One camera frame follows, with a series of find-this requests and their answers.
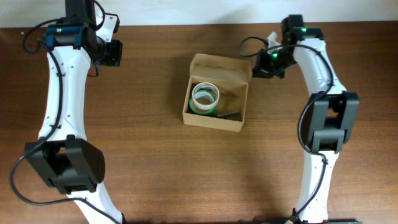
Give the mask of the white black permanent marker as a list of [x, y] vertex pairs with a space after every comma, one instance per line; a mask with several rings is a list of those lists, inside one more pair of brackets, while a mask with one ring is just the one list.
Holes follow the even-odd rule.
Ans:
[[225, 112], [225, 113], [216, 114], [215, 116], [217, 118], [227, 118], [227, 117], [230, 117], [230, 116], [239, 115], [240, 113], [241, 113], [240, 111], [229, 111], [229, 112]]

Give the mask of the cardboard box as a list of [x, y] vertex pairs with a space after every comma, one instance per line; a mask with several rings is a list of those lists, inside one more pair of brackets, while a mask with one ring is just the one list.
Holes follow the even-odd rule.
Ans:
[[[183, 123], [239, 132], [244, 124], [251, 77], [251, 63], [248, 60], [195, 54], [190, 63], [189, 81], [182, 111]], [[210, 115], [192, 113], [188, 105], [194, 86], [201, 82], [212, 83], [220, 91], [220, 100], [216, 105], [215, 112]], [[241, 113], [227, 118], [215, 116], [229, 111], [240, 111]]]

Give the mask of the beige masking tape roll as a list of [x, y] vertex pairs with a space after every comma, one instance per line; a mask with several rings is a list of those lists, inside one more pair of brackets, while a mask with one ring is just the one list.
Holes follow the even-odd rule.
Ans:
[[192, 90], [192, 101], [201, 110], [211, 110], [220, 100], [218, 87], [209, 82], [201, 82]]

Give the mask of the green tape roll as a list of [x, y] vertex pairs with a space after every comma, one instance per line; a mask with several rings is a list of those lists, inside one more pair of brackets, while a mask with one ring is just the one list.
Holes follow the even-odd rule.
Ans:
[[212, 92], [199, 90], [193, 94], [188, 102], [192, 113], [199, 115], [210, 115], [215, 112], [215, 97]]

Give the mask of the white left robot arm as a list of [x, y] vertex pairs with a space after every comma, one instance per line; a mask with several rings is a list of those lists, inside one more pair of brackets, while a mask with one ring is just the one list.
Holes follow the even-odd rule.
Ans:
[[84, 126], [90, 68], [121, 63], [123, 45], [113, 39], [119, 23], [97, 1], [67, 1], [65, 16], [44, 22], [37, 44], [49, 61], [47, 106], [38, 140], [25, 145], [23, 158], [89, 223], [125, 222], [104, 184], [104, 155], [88, 142]]

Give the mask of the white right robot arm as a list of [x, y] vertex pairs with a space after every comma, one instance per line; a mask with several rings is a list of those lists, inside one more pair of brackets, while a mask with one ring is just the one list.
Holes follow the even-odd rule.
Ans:
[[359, 97], [348, 92], [336, 76], [319, 27], [308, 27], [300, 14], [282, 21], [282, 42], [267, 40], [257, 53], [256, 78], [283, 78], [298, 65], [309, 99], [301, 112], [297, 137], [304, 150], [299, 200], [286, 223], [329, 223], [327, 201], [333, 168], [351, 136]]

